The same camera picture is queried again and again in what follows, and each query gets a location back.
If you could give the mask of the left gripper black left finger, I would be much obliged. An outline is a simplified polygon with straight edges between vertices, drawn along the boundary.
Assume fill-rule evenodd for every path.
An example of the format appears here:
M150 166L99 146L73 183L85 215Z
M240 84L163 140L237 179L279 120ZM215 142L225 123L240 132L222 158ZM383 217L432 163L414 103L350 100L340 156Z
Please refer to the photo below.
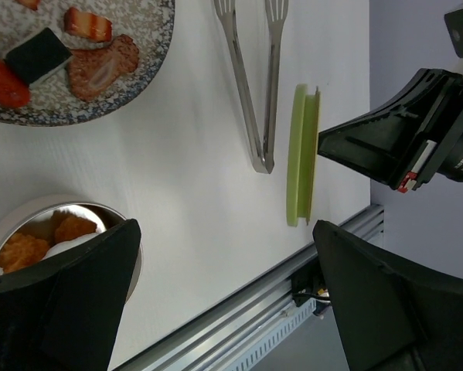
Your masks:
M0 370L106 370L141 242L129 219L0 277Z

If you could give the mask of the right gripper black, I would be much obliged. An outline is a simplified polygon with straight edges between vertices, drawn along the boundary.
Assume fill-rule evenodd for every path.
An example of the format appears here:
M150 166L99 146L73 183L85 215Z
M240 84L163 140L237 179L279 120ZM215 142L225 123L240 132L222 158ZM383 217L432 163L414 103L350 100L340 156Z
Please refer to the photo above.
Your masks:
M321 131L318 154L398 192L463 183L463 76L420 69L386 103Z

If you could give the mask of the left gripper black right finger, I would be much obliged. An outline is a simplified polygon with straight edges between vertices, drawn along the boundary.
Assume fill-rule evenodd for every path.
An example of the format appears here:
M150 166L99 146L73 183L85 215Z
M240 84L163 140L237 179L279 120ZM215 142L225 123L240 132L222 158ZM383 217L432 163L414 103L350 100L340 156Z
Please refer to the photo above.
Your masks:
M463 279L327 221L313 237L351 370L463 370Z

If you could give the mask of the stainless steel bowl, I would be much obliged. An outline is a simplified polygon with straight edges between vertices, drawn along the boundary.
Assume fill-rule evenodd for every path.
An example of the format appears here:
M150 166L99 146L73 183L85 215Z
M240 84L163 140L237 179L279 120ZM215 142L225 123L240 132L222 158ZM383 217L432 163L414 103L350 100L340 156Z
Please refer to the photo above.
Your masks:
M117 229L118 225L123 224L127 219L122 213L111 206L97 203L88 199L81 199L78 196L67 195L67 194L52 194L49 196L42 196L37 199L32 199L18 208L11 211L0 221L0 243L9 236L12 231L22 225L26 220L31 219L32 216L58 206L66 205L82 205L92 210L100 220L104 222L107 230L93 237L85 243L77 247L73 247L66 250L54 257L46 259L47 263L57 261L60 257L74 257L76 258L79 253L82 253L87 247L88 242L100 242L104 237L109 237L114 230Z

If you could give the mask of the orange fried shrimp toy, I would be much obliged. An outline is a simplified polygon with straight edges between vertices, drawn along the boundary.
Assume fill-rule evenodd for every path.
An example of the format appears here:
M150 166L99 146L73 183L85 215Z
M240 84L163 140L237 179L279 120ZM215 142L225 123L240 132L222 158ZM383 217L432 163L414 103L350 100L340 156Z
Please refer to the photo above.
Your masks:
M96 231L97 224L95 222L79 216L68 216L56 228L54 241L55 243L67 242Z

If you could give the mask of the green round lid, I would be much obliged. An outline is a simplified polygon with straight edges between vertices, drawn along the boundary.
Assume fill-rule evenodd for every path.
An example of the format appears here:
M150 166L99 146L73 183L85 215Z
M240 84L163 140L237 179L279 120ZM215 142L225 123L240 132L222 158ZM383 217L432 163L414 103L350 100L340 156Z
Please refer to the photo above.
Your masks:
M296 86L291 114L286 185L286 220L296 227L300 219L310 222L318 150L321 93Z

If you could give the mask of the fried egg toy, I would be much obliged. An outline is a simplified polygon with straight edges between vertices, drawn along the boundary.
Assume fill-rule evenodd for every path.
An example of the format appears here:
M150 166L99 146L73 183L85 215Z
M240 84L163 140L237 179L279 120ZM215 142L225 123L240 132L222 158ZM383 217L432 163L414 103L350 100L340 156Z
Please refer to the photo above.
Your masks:
M79 216L95 222L97 224L97 231L95 233L78 237L75 240L55 243L54 232L68 216ZM106 230L107 227L104 225L104 222L100 220L100 217L86 206L75 204L58 206L46 211L42 211L35 216L32 216L31 219L26 220L22 225L16 227L12 233L7 236L3 242L0 243L0 250L3 248L8 239L15 233L34 236L35 238L46 240L50 245L50 249L46 253L45 257L41 260L43 261L73 247L77 247ZM0 268L0 276L2 275L4 275L4 273Z

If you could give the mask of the stainless steel tongs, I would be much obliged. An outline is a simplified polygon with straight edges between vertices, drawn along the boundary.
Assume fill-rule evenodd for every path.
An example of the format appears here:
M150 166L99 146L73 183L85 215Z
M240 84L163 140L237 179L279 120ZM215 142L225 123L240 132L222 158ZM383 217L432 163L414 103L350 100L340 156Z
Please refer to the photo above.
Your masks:
M235 1L214 0L217 18L223 27L233 73L240 98L243 119L248 137L250 159L254 170L270 174L274 169L274 141L277 122L277 99L281 61L281 38L288 16L289 1L266 1L264 9L269 32L267 87L264 109L264 133L259 134L250 87L237 31Z

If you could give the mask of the orange fried nugget toy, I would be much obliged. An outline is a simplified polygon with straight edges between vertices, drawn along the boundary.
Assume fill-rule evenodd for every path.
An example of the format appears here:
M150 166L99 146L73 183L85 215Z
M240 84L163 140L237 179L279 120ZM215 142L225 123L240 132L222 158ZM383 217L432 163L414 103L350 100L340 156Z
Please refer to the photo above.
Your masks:
M29 267L41 261L49 249L46 240L15 233L0 250L0 268L8 274Z

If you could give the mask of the silver patterned plate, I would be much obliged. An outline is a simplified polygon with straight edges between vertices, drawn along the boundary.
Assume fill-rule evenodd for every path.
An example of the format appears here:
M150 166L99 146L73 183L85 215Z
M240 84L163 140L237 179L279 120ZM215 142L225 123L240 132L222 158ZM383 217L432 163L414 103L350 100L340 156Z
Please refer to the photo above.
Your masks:
M109 19L114 36L130 36L139 49L137 69L118 77L90 102L72 95L67 71L60 70L31 89L26 106L0 106L0 122L54 127L92 121L134 100L159 71L172 41L173 1L41 1L37 10L17 1L0 1L0 58L46 27L71 49L96 47L96 43L65 33L64 15L71 7Z

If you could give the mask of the red sausage toy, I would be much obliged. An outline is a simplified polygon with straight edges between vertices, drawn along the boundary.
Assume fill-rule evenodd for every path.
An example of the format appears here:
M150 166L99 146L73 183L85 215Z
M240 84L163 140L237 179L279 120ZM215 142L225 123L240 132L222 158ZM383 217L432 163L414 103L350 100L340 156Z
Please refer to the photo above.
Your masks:
M0 60L0 105L20 108L29 101L29 88Z

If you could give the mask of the bacon slice toy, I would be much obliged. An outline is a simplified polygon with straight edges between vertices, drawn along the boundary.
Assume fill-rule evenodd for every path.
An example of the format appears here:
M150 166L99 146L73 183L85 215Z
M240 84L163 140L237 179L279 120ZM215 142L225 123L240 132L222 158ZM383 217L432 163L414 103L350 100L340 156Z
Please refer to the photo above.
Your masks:
M70 92L82 101L100 96L118 77L138 68L139 48L125 34L109 46L96 49L71 49L67 65Z

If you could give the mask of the white rice cube toy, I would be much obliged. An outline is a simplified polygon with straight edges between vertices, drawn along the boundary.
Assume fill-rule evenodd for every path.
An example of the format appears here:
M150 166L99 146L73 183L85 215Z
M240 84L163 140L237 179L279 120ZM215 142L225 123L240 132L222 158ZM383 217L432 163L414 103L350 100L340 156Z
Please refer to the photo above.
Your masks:
M40 85L53 74L64 68L73 54L46 27L30 35L5 54L5 64L28 87Z

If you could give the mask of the aluminium front rail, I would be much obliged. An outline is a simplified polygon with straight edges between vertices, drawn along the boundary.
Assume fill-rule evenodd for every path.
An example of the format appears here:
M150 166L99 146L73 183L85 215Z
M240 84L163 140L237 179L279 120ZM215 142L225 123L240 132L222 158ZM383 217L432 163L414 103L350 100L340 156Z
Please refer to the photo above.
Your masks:
M306 289L300 276L316 256L312 240L279 263L247 245L218 268L191 259L158 275L137 289L117 338L117 351L135 345L138 354L115 356L113 369L216 370L282 310L312 299L295 302L293 294Z

